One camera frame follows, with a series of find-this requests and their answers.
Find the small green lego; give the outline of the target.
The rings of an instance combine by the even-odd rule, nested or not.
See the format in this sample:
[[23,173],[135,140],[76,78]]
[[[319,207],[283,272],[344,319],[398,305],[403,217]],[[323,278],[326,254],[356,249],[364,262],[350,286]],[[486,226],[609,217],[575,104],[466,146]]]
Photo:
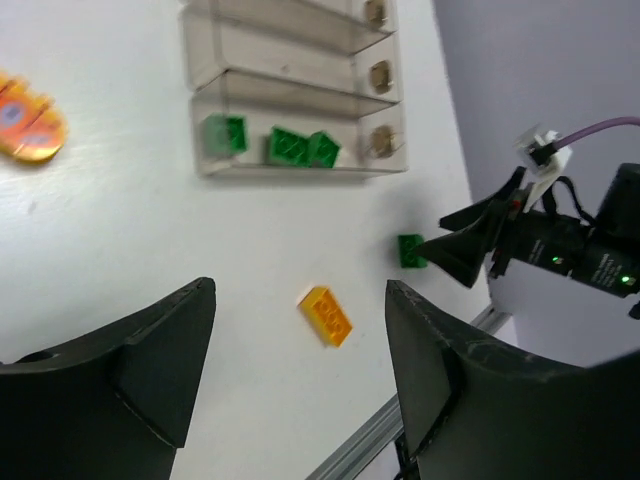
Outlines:
[[243,116],[212,114],[201,123],[204,154],[230,157],[249,149],[246,120]]

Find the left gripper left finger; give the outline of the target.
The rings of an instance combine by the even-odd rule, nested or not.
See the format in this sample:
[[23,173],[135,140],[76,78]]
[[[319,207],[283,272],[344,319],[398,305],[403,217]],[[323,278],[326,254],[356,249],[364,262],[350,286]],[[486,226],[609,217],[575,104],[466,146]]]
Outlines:
[[201,277],[2,365],[2,478],[169,478],[186,444],[215,311],[215,282]]

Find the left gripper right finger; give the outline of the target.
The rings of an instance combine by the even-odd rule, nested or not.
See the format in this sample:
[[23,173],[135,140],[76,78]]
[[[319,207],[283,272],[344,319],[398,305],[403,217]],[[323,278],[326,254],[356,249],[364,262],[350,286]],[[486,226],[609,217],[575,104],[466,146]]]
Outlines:
[[424,479],[635,479],[639,356],[577,367],[521,350],[386,286],[410,454]]

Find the green square lego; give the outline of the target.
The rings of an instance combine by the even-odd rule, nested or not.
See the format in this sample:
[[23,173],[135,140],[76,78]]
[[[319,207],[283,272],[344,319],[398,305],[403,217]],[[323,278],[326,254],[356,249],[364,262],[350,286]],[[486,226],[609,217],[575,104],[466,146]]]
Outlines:
[[268,139],[266,160],[271,165],[307,168],[309,138],[281,126],[273,126]]

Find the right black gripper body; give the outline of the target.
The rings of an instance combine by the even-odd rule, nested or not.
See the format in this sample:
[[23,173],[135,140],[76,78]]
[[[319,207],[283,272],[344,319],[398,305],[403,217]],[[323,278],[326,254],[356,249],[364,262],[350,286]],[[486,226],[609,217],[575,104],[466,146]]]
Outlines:
[[557,212],[553,191],[543,209],[519,213],[504,224],[492,257],[492,276],[517,260],[610,295],[639,293],[639,165],[619,166],[595,216],[582,208],[573,182],[557,182],[571,195],[577,217]]

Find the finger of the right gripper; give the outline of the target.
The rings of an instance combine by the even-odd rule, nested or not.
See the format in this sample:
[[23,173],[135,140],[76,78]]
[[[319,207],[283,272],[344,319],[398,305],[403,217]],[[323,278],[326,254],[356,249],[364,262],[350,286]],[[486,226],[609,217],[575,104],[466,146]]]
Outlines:
[[489,209],[489,205],[492,202],[506,204],[510,196],[520,188],[524,176],[525,168],[517,167],[507,182],[496,193],[482,201],[441,218],[439,227],[447,230],[448,236],[461,232],[477,221],[481,215]]
[[485,256],[495,248],[504,220],[505,203],[492,201],[469,226],[419,245],[417,255],[471,288],[478,279]]

